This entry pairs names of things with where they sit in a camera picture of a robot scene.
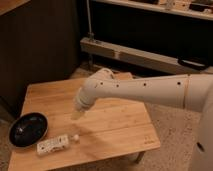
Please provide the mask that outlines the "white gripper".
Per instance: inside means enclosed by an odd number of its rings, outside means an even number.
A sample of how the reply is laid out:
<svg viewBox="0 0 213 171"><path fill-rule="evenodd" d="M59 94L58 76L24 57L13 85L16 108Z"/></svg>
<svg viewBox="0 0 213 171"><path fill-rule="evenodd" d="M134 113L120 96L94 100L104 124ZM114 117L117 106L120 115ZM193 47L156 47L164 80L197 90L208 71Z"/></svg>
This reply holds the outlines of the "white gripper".
<svg viewBox="0 0 213 171"><path fill-rule="evenodd" d="M90 107L88 105L85 105L78 100L74 100L74 113L72 113L71 119L78 120L81 115L83 115L89 109Z"/></svg>

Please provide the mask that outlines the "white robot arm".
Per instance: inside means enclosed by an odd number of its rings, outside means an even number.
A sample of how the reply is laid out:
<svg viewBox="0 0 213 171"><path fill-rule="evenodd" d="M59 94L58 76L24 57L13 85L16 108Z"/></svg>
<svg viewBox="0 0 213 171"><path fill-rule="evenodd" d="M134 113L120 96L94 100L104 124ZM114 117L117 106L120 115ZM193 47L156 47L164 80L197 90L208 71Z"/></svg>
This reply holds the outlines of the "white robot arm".
<svg viewBox="0 0 213 171"><path fill-rule="evenodd" d="M189 171L213 171L213 74L118 80L110 69L102 68L78 89L72 118L80 118L99 98L121 98L200 112Z"/></svg>

